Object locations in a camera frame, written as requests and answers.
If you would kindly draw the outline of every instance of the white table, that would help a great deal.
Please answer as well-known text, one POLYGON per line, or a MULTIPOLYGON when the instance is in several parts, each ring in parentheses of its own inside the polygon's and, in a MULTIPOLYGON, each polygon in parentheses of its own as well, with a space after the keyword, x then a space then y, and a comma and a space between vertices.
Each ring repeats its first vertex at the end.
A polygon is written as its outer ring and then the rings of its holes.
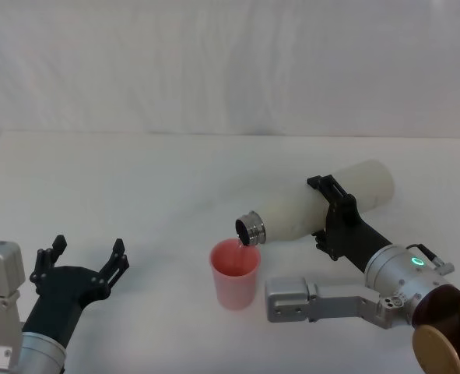
MULTIPOLYGON (((262 247, 258 295, 244 311, 215 298, 209 250, 233 237, 234 220, 290 179, 377 158, 395 198, 364 215, 404 245, 423 242, 460 288, 460 140, 147 136, 7 132, 0 138, 0 239, 18 242, 26 275, 37 249, 65 234, 59 263, 99 270, 116 237, 131 268, 111 297, 85 310, 68 347, 80 373, 421 373, 408 326, 360 319, 268 323, 268 277, 359 282, 313 238, 262 247)), ((36 294, 21 288, 22 319, 36 294)))

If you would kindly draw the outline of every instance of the green led light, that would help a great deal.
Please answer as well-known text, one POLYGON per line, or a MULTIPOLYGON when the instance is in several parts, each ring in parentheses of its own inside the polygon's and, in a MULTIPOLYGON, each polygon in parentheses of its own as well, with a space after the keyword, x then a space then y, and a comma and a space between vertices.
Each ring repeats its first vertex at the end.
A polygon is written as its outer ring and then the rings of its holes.
POLYGON ((421 259, 419 259, 418 257, 413 257, 411 259, 411 261, 415 264, 415 265, 418 265, 418 266, 423 266, 425 265, 425 262, 422 261, 421 259))

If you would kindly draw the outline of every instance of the white bottle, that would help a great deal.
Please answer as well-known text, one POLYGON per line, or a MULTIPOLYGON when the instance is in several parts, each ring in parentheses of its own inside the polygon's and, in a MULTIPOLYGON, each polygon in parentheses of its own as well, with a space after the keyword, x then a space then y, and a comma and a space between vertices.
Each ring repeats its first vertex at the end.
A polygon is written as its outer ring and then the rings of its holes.
MULTIPOLYGON (((356 197, 360 213, 394 196, 391 173, 379 161, 364 161, 332 175, 356 197)), ((236 221, 238 236, 245 245, 295 240, 325 228, 328 201, 305 179, 236 221)))

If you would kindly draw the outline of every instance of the white backdrop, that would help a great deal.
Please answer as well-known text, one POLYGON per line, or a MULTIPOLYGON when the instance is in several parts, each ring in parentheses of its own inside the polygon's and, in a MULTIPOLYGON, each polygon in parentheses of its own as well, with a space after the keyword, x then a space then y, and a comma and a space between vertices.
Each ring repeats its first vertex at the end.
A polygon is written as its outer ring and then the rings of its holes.
POLYGON ((460 137, 460 0, 0 0, 0 129, 460 137))

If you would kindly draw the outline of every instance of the pink cup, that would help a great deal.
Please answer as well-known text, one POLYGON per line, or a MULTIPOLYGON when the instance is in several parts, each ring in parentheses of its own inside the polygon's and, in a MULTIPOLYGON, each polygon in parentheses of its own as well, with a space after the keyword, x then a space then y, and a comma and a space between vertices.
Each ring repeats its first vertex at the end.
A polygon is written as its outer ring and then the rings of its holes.
POLYGON ((219 303, 238 310, 254 300, 261 254, 255 246, 240 246, 240 240, 227 239, 211 251, 210 264, 219 303))

